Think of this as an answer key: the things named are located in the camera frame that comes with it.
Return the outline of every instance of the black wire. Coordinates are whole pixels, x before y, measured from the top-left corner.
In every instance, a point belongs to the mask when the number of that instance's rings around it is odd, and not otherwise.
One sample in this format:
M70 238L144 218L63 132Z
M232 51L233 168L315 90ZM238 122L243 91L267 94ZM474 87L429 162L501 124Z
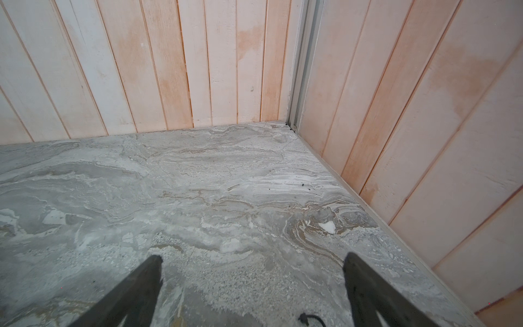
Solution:
M325 323L323 322L323 320L322 320L320 317L316 316L315 314L306 314L306 313L304 312L304 313L302 313L302 314L298 317L298 320L301 321L301 323L303 323L303 324L305 324L305 325L308 326L308 325L309 325L309 320L308 320L308 318L314 318L314 319L318 320L318 321L320 322L320 324L322 324L323 327L327 327L327 326L325 325Z

